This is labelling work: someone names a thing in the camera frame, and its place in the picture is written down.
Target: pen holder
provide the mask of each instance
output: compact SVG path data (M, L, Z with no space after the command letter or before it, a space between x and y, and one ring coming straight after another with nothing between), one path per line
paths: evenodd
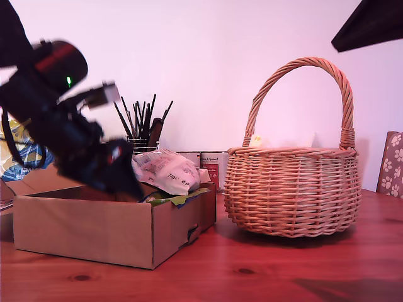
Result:
M156 147L148 147L148 140L144 138L128 138L127 141L133 145L133 156L158 150L159 142L157 142Z

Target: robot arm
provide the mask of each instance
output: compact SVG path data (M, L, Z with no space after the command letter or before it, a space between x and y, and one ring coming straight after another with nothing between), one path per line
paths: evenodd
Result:
M17 66L0 87L2 124L8 147L20 156L8 125L8 113L29 131L32 139L51 150L58 172L109 193L142 194L132 170L132 146L125 140L101 143L101 127L77 110L79 103L99 106L119 99L114 84L103 84L57 103L88 72L81 52L64 41L31 45L8 0L0 0L0 68Z

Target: red label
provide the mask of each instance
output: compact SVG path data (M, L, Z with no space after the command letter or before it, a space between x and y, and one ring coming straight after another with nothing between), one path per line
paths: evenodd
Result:
M219 165L218 164L202 164L203 169L208 170L208 175L212 182L215 183L215 187L219 187Z

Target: wood knot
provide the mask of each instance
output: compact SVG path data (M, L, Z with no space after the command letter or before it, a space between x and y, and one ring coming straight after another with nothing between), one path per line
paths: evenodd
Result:
M91 277L87 276L87 275L77 275L77 276L73 277L73 279L76 281L87 281L87 280L90 280L90 278Z
M254 274L254 271L252 271L251 269L239 269L238 271L242 274Z

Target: wicker basket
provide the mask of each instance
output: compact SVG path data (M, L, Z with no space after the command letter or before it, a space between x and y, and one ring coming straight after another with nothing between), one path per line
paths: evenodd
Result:
M301 66L327 71L343 101L339 149L248 147L263 98L283 75ZM353 95L346 76L329 61L306 57L278 69L253 99L243 147L229 149L225 207L246 230L284 237L341 232L355 222L361 201L354 149Z

